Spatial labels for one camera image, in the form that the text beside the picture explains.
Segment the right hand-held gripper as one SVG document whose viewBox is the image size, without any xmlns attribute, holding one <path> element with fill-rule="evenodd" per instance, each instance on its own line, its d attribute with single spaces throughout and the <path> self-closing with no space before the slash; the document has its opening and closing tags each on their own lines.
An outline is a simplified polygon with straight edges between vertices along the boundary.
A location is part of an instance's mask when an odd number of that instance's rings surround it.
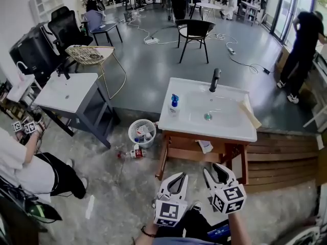
<svg viewBox="0 0 327 245">
<path fill-rule="evenodd" d="M 227 215 L 241 210 L 247 198 L 243 184 L 236 180 L 233 171 L 226 166 L 214 163 L 213 169 L 217 173 L 218 182 L 207 168 L 203 169 L 203 176 L 214 212 Z"/>
</svg>

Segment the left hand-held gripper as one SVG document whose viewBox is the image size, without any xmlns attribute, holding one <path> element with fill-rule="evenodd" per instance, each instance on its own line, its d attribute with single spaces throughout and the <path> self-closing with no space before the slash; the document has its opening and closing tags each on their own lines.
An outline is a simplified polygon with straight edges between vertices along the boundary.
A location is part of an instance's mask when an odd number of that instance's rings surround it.
<svg viewBox="0 0 327 245">
<path fill-rule="evenodd" d="M 162 181 L 154 203 L 154 224 L 175 227 L 180 222 L 189 207 L 185 200 L 188 180 L 186 173 L 176 173 Z M 172 191 L 177 182 L 177 190 Z"/>
</svg>

